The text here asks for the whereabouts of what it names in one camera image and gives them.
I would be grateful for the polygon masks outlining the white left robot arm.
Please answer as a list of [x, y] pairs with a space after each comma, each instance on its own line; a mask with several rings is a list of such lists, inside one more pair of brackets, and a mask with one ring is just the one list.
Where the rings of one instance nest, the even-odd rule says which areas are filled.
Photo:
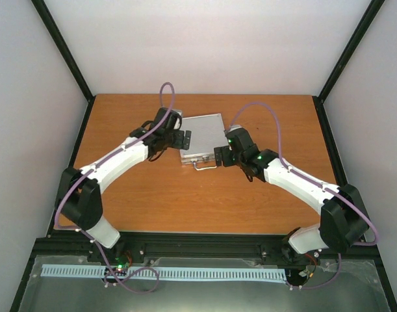
[[55, 227], [85, 232], [103, 246], [110, 261], [124, 257], [120, 232], [103, 213], [102, 194], [117, 178], [144, 161], [156, 161], [168, 148], [187, 150], [191, 132], [182, 130], [183, 113], [161, 107], [154, 120], [144, 122], [111, 152], [80, 169], [61, 175], [56, 197]]

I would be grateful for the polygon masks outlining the aluminium poker case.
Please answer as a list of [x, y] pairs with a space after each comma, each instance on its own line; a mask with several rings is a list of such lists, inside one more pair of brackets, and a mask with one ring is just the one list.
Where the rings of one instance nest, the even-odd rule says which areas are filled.
[[214, 148], [227, 145], [222, 114], [183, 118], [181, 130], [191, 131], [189, 148], [180, 151], [181, 164], [197, 171], [217, 168]]

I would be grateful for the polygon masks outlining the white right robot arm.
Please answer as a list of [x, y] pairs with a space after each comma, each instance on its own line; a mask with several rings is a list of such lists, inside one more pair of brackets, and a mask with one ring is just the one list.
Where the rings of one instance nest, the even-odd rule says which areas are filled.
[[298, 253], [332, 249], [344, 254], [370, 228], [359, 191], [350, 184], [326, 183], [293, 167], [270, 149], [259, 150], [247, 130], [226, 134], [227, 145], [214, 149], [217, 166], [237, 166], [248, 181], [257, 178], [305, 202], [320, 217], [319, 224], [290, 232], [287, 245]]

